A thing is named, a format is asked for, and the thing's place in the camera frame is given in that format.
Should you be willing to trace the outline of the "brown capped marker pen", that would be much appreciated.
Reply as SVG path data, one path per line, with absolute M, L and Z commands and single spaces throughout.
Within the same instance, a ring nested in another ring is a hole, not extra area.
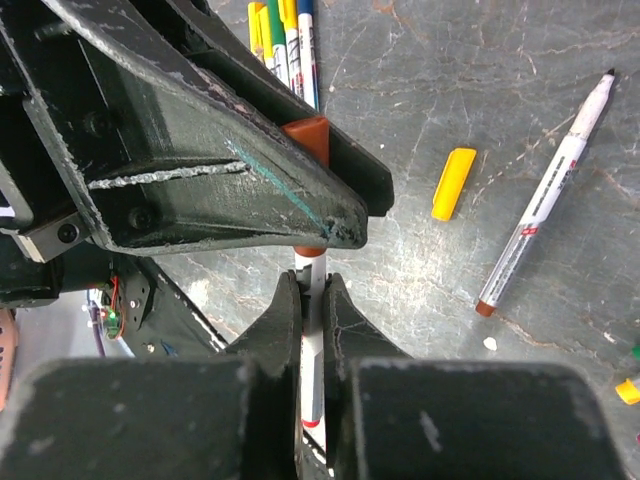
M 302 308 L 301 423 L 314 441 L 325 448 L 322 300 L 327 280 L 326 250 L 295 247 L 294 261 Z

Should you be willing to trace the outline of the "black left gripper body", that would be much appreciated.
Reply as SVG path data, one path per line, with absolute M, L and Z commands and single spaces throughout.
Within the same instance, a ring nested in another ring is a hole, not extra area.
M 74 18 L 42 1 L 1 5 L 1 304 L 44 305 L 65 289 L 64 261 L 86 240 L 123 255 L 150 252 L 150 207 L 139 189 L 91 192 L 131 167 L 80 32 L 90 14 L 126 40 L 148 39 L 145 1 L 81 1 Z

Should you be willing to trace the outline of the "yellow pen cap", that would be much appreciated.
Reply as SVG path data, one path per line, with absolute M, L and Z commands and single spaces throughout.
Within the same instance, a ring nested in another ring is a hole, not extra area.
M 451 219 L 476 155 L 476 149 L 466 147 L 450 152 L 433 196 L 433 218 L 440 221 Z

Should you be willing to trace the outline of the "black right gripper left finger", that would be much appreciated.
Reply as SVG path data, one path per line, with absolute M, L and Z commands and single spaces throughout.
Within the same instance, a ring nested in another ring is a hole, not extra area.
M 245 424 L 243 479 L 301 475 L 300 366 L 302 308 L 295 274 L 282 273 L 267 309 L 226 352 L 253 367 Z

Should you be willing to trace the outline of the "pens pile under left arm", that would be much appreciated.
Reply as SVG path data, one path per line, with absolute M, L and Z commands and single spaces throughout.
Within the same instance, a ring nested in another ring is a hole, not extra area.
M 251 53 L 294 95 L 319 109 L 312 0 L 250 1 Z

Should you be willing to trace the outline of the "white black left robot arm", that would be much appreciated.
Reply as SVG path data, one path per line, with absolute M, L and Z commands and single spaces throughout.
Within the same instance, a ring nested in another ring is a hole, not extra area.
M 1 304 L 97 288 L 138 355 L 226 343 L 156 264 L 255 246 L 357 249 L 389 169 L 318 115 L 204 1 L 1 5 Z

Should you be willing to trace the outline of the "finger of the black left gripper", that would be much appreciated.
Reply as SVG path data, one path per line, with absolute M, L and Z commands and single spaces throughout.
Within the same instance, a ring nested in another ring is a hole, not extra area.
M 184 21 L 195 63 L 320 160 L 353 190 L 373 217 L 394 205 L 392 174 L 351 137 L 314 112 L 251 54 L 205 1 L 171 1 Z
M 81 1 L 42 1 L 64 18 Z M 171 1 L 149 5 L 148 39 L 126 40 L 90 14 L 80 32 L 133 157 L 91 192 L 139 189 L 150 207 L 146 256 L 263 245 L 357 249 L 364 201 L 281 127 L 195 63 Z

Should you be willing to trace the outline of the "yellow capped marker pen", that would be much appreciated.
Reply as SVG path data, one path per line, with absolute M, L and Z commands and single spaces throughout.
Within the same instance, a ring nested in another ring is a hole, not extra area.
M 509 283 L 546 223 L 590 135 L 609 100 L 616 77 L 611 68 L 601 77 L 580 107 L 573 124 L 558 145 L 548 168 L 481 290 L 475 311 L 489 317 L 501 302 Z

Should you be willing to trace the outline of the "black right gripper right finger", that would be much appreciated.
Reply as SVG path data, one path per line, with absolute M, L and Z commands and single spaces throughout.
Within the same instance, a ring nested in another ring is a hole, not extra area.
M 350 479 L 357 464 L 341 440 L 353 432 L 349 415 L 349 365 L 361 357 L 400 357 L 408 353 L 394 344 L 354 305 L 343 277 L 334 273 L 322 296 L 326 460 L 337 479 Z

